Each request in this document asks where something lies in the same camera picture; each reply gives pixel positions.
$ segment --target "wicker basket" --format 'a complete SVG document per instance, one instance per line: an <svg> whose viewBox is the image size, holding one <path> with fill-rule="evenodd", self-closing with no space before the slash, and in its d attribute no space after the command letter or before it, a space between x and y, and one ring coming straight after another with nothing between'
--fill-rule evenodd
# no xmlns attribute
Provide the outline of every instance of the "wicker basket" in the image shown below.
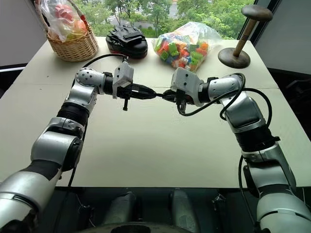
<svg viewBox="0 0 311 233"><path fill-rule="evenodd" d="M69 62L85 61L95 56L95 54L98 51L98 44L97 44L93 30L91 29L88 22L86 21L85 15L81 12L81 10L77 7L77 5L72 0L68 0L68 1L75 8L79 17L85 23L86 29L87 29L87 32L85 35L77 39L71 40L71 41L61 42L60 40L54 40L50 38L49 27L42 16L42 12L40 8L41 0L35 0L35 8L39 15L39 18L41 19L45 27L46 36L54 52L56 52L56 54L64 61L69 61Z"/></svg>

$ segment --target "wooden base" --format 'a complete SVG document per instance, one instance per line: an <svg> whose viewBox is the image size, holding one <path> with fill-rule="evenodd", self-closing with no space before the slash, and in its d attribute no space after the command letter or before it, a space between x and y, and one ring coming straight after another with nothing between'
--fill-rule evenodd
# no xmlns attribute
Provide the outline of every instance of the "wooden base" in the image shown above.
<svg viewBox="0 0 311 233"><path fill-rule="evenodd" d="M246 68L251 63L251 59L248 54L244 51L241 51L239 56L236 57L233 55L235 48L225 48L218 53L218 59L224 65L232 68Z"/></svg>

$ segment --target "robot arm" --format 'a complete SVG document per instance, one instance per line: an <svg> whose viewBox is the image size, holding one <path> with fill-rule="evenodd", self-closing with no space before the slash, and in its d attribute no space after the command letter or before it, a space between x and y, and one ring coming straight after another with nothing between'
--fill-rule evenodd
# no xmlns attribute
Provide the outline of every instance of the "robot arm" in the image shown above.
<svg viewBox="0 0 311 233"><path fill-rule="evenodd" d="M31 164L8 177L0 185L0 232L32 232L36 219L53 194L62 172L79 162L87 119L96 104L98 94L125 99L152 99L156 93L133 83L134 70L124 61L111 73L99 73L82 68L57 117L35 141Z"/></svg>
<svg viewBox="0 0 311 233"><path fill-rule="evenodd" d="M187 103L202 106L217 97L238 91L242 78L238 74L204 83L194 73L178 68L172 78L171 90L181 113ZM235 93L220 99L226 107ZM294 195L294 175L271 135L256 102L242 91L226 109L225 118L235 134L247 165L243 168L247 186L259 198L257 222L262 231L271 233L311 232L311 213Z"/></svg>

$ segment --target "plastic packaging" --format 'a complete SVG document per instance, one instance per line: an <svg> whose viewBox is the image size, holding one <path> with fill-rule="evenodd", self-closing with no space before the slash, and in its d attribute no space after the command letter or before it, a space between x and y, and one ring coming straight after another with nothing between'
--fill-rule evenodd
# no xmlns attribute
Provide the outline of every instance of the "plastic packaging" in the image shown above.
<svg viewBox="0 0 311 233"><path fill-rule="evenodd" d="M189 22L153 41L154 51L174 68L195 72L208 52L221 41L220 35L204 23Z"/></svg>
<svg viewBox="0 0 311 233"><path fill-rule="evenodd" d="M84 22L69 1L42 0L41 9L50 24L49 33L52 39L66 42L87 32Z"/></svg>

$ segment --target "wall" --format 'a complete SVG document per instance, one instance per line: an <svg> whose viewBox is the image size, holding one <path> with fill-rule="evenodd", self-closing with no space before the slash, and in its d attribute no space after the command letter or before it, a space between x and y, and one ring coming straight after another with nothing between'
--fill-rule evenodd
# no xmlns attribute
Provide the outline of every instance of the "wall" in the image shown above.
<svg viewBox="0 0 311 233"><path fill-rule="evenodd" d="M269 68L311 74L311 1L283 0L256 44Z"/></svg>
<svg viewBox="0 0 311 233"><path fill-rule="evenodd" d="M46 38L30 0L0 0L0 67L28 63Z"/></svg>

